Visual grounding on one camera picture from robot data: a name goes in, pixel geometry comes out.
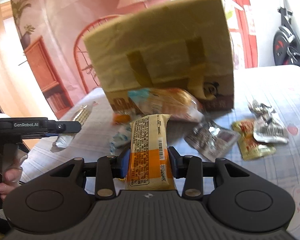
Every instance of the foil wrapper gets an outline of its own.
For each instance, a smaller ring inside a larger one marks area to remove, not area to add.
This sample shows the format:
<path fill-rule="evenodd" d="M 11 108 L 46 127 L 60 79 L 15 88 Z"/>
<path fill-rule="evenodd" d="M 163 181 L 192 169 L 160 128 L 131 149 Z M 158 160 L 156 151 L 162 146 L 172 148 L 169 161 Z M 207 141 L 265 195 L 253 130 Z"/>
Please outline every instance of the foil wrapper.
<path fill-rule="evenodd" d="M 80 106 L 80 108 L 71 117 L 70 121 L 78 121 L 82 126 L 85 123 L 85 121 L 88 119 L 89 115 L 91 114 L 93 106 L 96 104 L 97 103 L 93 101 L 89 105 Z M 75 135 L 76 135 L 75 133 L 60 134 L 57 140 L 52 144 L 51 151 L 58 152 L 64 150 L 70 145 Z"/>
<path fill-rule="evenodd" d="M 208 160 L 221 158 L 238 141 L 240 134 L 217 125 L 213 121 L 201 122 L 185 137 L 185 141 Z"/>
<path fill-rule="evenodd" d="M 253 137 L 256 141 L 263 143 L 289 142 L 288 131 L 272 106 L 253 100 L 248 107 L 257 118 L 253 124 Z"/>

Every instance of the brown cardboard box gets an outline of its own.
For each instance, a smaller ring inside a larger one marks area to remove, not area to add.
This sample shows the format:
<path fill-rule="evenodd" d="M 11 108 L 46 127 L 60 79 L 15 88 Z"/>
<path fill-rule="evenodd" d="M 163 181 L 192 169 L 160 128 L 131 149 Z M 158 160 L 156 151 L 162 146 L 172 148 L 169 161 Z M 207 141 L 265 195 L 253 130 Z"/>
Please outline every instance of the brown cardboard box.
<path fill-rule="evenodd" d="M 118 17 L 84 42 L 115 112 L 134 107 L 127 91 L 187 90 L 207 110 L 233 107 L 233 63 L 221 0 L 175 0 Z"/>

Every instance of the circular pad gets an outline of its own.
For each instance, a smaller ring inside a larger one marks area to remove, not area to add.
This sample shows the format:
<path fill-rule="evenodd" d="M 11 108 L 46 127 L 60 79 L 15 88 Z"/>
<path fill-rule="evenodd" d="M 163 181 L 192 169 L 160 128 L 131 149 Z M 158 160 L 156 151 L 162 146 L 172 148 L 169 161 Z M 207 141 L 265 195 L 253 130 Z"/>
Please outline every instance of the circular pad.
<path fill-rule="evenodd" d="M 36 211 L 51 211 L 63 203 L 63 195 L 54 190 L 39 190 L 31 193 L 26 204 Z"/>
<path fill-rule="evenodd" d="M 3 202 L 5 216 L 14 228 L 36 234 L 76 225 L 87 216 L 90 206 L 90 197 L 83 188 L 67 177 L 52 176 L 14 189 Z"/>
<path fill-rule="evenodd" d="M 235 196 L 237 205 L 247 211 L 263 211 L 272 204 L 272 198 L 262 191 L 245 190 Z"/>
<path fill-rule="evenodd" d="M 253 233 L 286 228 L 295 211 L 288 192 L 252 175 L 226 180 L 210 194 L 207 206 L 222 224 Z"/>

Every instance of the exercise bike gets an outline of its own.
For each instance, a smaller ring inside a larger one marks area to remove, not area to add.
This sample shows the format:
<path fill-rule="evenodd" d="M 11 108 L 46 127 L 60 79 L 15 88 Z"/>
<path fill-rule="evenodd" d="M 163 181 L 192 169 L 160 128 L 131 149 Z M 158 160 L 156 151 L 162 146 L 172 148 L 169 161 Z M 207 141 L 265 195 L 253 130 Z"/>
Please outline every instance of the exercise bike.
<path fill-rule="evenodd" d="M 291 26 L 293 12 L 284 7 L 278 8 L 281 14 L 281 25 L 274 35 L 273 56 L 275 65 L 298 65 L 300 66 L 300 39 Z"/>

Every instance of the white tablecloth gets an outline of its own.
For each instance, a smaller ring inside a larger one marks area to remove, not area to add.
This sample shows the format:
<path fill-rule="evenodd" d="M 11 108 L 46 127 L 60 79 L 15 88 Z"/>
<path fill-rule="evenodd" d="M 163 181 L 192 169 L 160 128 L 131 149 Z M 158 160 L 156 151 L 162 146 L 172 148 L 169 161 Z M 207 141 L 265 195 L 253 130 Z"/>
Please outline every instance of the white tablecloth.
<path fill-rule="evenodd" d="M 235 145 L 225 157 L 279 185 L 293 196 L 296 201 L 296 213 L 288 230 L 300 239 L 300 68 L 287 65 L 236 70 L 234 84 L 235 108 L 228 113 L 213 113 L 212 117 L 216 123 L 229 128 L 236 120 L 251 118 L 247 101 L 254 98 L 274 106 L 286 125 L 298 128 L 297 135 L 289 134 L 288 145 L 276 146 L 277 152 L 274 155 L 245 162 L 241 158 L 238 146 Z M 89 93 L 63 119 L 67 120 L 80 105 L 91 101 L 96 101 L 98 105 L 93 108 L 90 117 L 71 145 L 61 152 L 52 153 L 50 149 L 56 138 L 41 139 L 22 165 L 24 169 L 22 180 L 29 181 L 74 157 L 80 156 L 86 162 L 94 162 L 99 157 L 109 154 L 109 139 L 117 132 L 118 126 L 111 124 L 113 112 L 102 89 L 95 89 Z M 168 146 L 174 146 L 181 155 L 191 154 L 201 157 L 183 139 L 192 127 L 191 123 L 169 121 Z M 123 188 L 121 182 L 115 183 L 117 190 Z M 182 191 L 183 183 L 184 179 L 176 180 L 179 192 Z M 212 190 L 212 179 L 205 178 L 204 192 L 207 194 Z M 94 179 L 87 180 L 86 191 L 94 192 Z"/>

